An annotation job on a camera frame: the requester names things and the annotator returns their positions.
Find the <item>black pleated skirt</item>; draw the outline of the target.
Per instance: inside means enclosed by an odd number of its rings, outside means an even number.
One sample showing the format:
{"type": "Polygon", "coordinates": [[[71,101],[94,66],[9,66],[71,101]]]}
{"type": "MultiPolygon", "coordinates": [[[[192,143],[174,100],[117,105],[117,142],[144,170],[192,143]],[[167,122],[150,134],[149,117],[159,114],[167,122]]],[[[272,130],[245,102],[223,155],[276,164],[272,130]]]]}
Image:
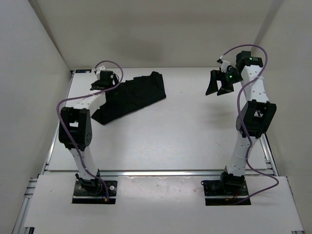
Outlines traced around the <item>black pleated skirt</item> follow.
{"type": "Polygon", "coordinates": [[[105,97],[105,104],[92,115],[102,125],[165,99],[163,76],[153,71],[148,76],[134,77],[105,93],[105,97]]]}

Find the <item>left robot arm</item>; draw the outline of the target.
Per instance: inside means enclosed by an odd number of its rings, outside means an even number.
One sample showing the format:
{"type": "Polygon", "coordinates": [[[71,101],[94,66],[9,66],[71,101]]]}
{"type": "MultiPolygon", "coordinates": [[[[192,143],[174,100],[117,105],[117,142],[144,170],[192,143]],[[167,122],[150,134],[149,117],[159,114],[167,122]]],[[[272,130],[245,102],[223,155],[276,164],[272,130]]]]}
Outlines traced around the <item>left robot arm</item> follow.
{"type": "Polygon", "coordinates": [[[114,89],[119,79],[116,73],[104,67],[95,69],[94,73],[97,80],[91,84],[89,94],[65,100],[78,99],[75,106],[57,106],[60,120],[58,138],[74,158],[78,168],[76,178],[80,186],[91,195],[102,193],[109,197],[107,185],[101,178],[90,151],[93,136],[91,116],[106,103],[105,92],[114,89]]]}

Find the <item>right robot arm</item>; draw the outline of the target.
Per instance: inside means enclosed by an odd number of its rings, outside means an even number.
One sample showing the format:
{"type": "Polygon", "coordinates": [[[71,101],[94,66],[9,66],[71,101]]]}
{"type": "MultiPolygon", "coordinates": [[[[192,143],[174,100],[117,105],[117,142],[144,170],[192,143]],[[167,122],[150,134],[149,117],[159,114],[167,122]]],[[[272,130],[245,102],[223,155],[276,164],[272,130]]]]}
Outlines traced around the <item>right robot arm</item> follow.
{"type": "Polygon", "coordinates": [[[250,51],[236,55],[236,65],[220,58],[221,67],[212,70],[206,95],[218,96],[234,91],[234,84],[241,83],[237,95],[236,130],[237,140],[229,163],[221,174],[220,181],[213,184],[212,190],[225,195],[243,188],[245,168],[253,145],[266,133],[276,113],[277,106],[269,101],[264,89],[262,58],[253,57],[250,51]]]}

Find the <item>left blue corner label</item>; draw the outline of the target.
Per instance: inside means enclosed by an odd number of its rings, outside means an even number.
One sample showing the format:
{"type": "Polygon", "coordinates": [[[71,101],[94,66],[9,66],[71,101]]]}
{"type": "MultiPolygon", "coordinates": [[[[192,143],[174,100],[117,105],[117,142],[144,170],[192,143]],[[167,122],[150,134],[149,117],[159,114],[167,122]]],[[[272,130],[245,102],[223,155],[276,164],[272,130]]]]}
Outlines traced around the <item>left blue corner label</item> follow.
{"type": "Polygon", "coordinates": [[[91,72],[92,72],[91,69],[76,69],[75,70],[75,73],[79,73],[79,74],[81,74],[81,73],[91,73],[91,72]]]}

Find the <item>front aluminium rail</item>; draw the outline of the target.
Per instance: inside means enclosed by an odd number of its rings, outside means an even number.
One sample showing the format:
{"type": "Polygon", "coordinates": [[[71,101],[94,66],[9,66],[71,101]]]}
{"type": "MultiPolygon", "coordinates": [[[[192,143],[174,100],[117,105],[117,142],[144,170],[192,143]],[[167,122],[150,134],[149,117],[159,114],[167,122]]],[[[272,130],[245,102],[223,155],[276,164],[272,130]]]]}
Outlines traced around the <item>front aluminium rail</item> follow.
{"type": "Polygon", "coordinates": [[[100,171],[102,176],[218,176],[223,170],[100,171]]]}

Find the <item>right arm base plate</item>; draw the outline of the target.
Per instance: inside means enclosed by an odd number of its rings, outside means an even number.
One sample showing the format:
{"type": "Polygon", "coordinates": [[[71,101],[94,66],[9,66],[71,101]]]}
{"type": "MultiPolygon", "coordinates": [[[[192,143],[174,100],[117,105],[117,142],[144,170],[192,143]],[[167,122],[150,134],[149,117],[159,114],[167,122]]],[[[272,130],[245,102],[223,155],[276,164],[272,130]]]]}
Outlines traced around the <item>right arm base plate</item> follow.
{"type": "Polygon", "coordinates": [[[251,205],[247,183],[241,186],[221,185],[221,180],[202,180],[206,206],[249,206],[251,205]]]}

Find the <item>left aluminium rail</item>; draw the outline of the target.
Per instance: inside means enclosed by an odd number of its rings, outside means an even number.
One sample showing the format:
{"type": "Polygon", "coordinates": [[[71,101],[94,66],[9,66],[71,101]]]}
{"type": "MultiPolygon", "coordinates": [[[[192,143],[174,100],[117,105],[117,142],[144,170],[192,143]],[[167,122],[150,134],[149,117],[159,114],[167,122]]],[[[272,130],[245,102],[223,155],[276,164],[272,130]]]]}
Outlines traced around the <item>left aluminium rail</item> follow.
{"type": "Polygon", "coordinates": [[[51,144],[49,146],[49,149],[48,149],[48,152],[47,152],[47,155],[45,157],[44,164],[43,164],[43,167],[41,168],[40,173],[35,178],[30,178],[30,180],[27,184],[27,188],[26,188],[24,196],[23,196],[23,203],[22,203],[22,206],[20,208],[18,217],[15,221],[15,224],[14,224],[14,227],[12,230],[12,234],[32,234],[34,231],[34,228],[25,227],[24,224],[25,224],[25,220],[26,220],[26,217],[28,214],[30,203],[31,203],[31,200],[32,200],[32,197],[33,197],[36,185],[37,185],[38,177],[40,175],[44,174],[44,172],[47,170],[47,168],[50,164],[52,152],[53,152],[55,142],[56,142],[57,136],[58,136],[58,130],[59,130],[59,122],[57,123],[55,133],[53,135],[51,144]]]}

